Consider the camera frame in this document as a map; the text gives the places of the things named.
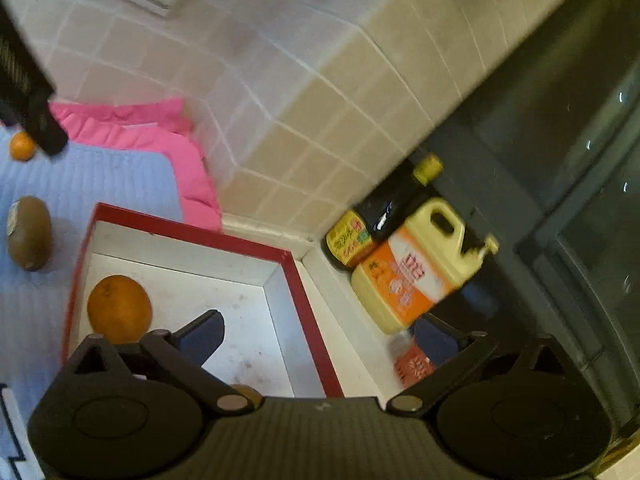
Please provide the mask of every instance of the pink towel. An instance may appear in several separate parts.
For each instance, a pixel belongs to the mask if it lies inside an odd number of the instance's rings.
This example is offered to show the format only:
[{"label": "pink towel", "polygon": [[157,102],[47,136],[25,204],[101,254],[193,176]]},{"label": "pink towel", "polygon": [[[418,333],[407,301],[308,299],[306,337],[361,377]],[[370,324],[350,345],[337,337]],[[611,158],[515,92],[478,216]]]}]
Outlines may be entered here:
[{"label": "pink towel", "polygon": [[50,108],[73,142],[162,153],[174,168],[184,222],[222,230],[222,213],[202,163],[202,149],[190,137],[191,121],[180,116],[182,99],[119,107],[52,103]]}]

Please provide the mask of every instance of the jug handle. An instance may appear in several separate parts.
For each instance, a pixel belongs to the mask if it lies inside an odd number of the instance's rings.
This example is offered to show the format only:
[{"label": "jug handle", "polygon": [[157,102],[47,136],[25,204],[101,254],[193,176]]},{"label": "jug handle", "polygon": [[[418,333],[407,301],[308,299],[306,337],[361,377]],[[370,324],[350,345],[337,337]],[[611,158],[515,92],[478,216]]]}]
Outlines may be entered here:
[{"label": "jug handle", "polygon": [[[441,198],[434,198],[431,200],[430,205],[430,228],[434,229],[441,237],[445,238],[446,241],[444,242],[444,246],[450,254],[460,257],[460,254],[462,253],[462,242],[465,239],[465,223],[445,200]],[[440,213],[447,219],[447,222],[451,224],[453,232],[450,235],[443,233],[442,230],[434,224],[433,221],[431,221],[434,213]]]}]

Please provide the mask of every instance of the red box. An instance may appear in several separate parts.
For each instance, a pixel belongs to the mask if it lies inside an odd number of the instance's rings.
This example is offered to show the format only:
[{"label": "red box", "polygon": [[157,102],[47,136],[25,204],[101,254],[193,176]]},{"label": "red box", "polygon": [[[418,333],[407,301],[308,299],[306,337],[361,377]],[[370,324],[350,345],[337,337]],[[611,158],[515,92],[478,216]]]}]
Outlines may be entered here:
[{"label": "red box", "polygon": [[99,203],[74,274],[63,360],[91,333],[88,294],[112,274],[145,288],[151,329],[219,310],[225,341],[203,368],[221,380],[264,396],[343,396],[289,251]]}]

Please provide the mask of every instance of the orange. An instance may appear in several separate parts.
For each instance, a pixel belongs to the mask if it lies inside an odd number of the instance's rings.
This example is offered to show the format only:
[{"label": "orange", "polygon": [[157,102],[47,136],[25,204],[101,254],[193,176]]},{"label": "orange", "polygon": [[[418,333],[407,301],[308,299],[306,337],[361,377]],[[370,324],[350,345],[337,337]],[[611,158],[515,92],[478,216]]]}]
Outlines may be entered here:
[{"label": "orange", "polygon": [[36,152],[36,143],[25,132],[18,132],[9,141],[9,153],[14,160],[26,162]]},{"label": "orange", "polygon": [[142,286],[127,276],[109,276],[89,294],[86,305],[94,332],[113,344],[135,343],[151,325],[152,309]]}]

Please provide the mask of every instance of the cooking oil jug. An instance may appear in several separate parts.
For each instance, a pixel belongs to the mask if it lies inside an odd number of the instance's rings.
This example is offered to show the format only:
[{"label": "cooking oil jug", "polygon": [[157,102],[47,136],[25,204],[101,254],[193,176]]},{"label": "cooking oil jug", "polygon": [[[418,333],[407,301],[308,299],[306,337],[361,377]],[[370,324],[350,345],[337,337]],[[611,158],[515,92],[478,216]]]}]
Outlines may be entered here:
[{"label": "cooking oil jug", "polygon": [[[449,231],[436,223],[439,215]],[[488,235],[483,247],[462,254],[464,237],[465,223],[449,203],[434,198],[353,271],[353,290],[385,333],[406,329],[478,272],[487,253],[498,251]]]}]

